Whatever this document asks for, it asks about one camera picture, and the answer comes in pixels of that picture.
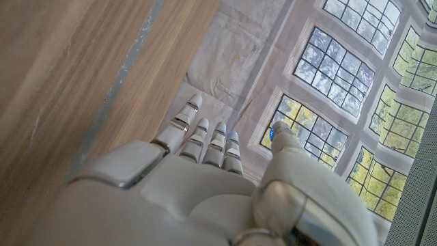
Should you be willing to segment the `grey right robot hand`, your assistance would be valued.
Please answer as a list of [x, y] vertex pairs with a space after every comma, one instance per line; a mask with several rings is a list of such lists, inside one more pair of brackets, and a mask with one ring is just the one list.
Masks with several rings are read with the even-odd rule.
[[377, 245], [355, 190], [304, 150], [284, 122], [259, 184], [242, 173], [238, 134], [196, 119], [192, 96], [151, 142], [86, 164], [22, 245]]

